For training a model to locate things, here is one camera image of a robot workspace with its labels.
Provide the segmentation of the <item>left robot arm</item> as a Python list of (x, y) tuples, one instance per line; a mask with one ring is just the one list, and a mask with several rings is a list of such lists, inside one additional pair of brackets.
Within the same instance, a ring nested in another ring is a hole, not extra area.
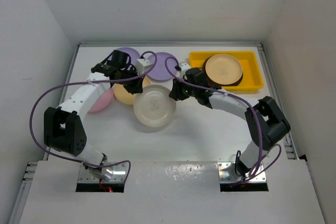
[(151, 63), (140, 57), (134, 63), (125, 52), (114, 50), (91, 68), (87, 81), (56, 108), (44, 113), (44, 143), (79, 159), (96, 176), (103, 176), (107, 157), (88, 143), (83, 120), (100, 97), (119, 83), (131, 94), (143, 91), (144, 73)]

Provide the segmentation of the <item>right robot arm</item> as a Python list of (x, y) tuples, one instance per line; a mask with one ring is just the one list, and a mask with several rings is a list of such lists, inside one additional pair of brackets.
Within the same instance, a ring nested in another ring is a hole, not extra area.
[(272, 97), (248, 100), (219, 87), (211, 87), (199, 68), (183, 63), (175, 69), (180, 75), (173, 79), (170, 98), (183, 101), (193, 97), (205, 107), (225, 111), (246, 121), (251, 141), (242, 153), (237, 153), (237, 176), (245, 177), (290, 132), (288, 120)]

